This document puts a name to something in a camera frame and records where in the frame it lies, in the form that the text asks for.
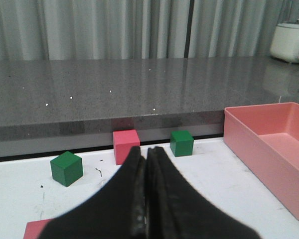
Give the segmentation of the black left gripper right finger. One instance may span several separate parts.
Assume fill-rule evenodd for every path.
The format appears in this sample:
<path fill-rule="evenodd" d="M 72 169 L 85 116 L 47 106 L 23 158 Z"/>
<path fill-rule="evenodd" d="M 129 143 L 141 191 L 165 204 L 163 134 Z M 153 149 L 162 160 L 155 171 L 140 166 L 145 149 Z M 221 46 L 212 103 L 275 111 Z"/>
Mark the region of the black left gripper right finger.
<path fill-rule="evenodd" d="M 201 196 L 162 147 L 148 149 L 148 236 L 151 239 L 258 239 L 259 234 Z"/>

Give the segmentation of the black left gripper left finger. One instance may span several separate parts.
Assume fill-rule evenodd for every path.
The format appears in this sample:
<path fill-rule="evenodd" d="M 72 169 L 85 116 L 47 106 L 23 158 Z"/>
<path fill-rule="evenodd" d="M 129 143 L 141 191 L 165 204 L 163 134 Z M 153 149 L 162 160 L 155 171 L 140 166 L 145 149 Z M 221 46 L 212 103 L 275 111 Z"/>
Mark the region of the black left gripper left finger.
<path fill-rule="evenodd" d="M 52 219 L 41 239 L 144 239 L 145 159 L 133 146 L 115 175 L 91 198 Z"/>

